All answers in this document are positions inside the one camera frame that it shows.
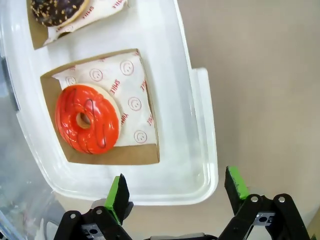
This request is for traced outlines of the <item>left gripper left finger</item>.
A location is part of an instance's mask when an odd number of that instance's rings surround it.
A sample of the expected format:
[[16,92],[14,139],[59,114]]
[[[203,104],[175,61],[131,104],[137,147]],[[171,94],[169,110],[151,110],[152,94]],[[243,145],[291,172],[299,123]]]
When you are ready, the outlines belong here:
[[77,210],[64,213],[56,231],[57,240],[130,240],[123,221],[134,204],[123,174],[116,176],[104,204],[82,214]]

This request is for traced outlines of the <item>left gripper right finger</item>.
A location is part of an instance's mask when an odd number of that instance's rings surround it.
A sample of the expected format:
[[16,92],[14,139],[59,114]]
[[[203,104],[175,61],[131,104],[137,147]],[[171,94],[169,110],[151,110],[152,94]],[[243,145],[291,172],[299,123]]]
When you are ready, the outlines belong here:
[[235,166],[227,166],[224,187],[234,217],[219,240],[246,240],[254,227],[265,227],[272,240],[309,240],[307,228],[293,201],[286,193],[269,199],[250,193]]

